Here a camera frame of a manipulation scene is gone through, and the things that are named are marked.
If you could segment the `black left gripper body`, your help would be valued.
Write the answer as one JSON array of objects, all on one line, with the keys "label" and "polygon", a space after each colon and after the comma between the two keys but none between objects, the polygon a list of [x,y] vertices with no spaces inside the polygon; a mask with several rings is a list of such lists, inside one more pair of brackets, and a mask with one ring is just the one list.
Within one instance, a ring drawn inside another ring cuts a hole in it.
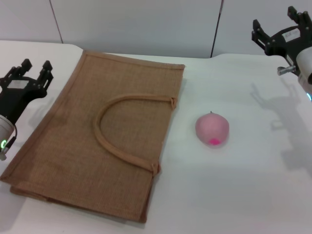
[{"label": "black left gripper body", "polygon": [[[23,89],[10,88],[9,84],[13,81],[26,81]],[[29,77],[1,78],[0,86],[0,114],[7,118],[13,125],[16,124],[19,117],[27,105],[38,98],[44,98],[47,95],[47,89],[40,88],[37,85],[37,79]]]}]

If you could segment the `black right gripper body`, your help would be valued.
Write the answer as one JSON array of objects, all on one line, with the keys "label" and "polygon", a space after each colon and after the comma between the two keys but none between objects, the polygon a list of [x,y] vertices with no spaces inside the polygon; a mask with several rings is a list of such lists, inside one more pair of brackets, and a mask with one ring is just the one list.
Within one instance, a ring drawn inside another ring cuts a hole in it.
[{"label": "black right gripper body", "polygon": [[281,56],[289,65],[296,64],[298,54],[312,46],[312,27],[293,26],[273,35],[266,43],[267,56]]}]

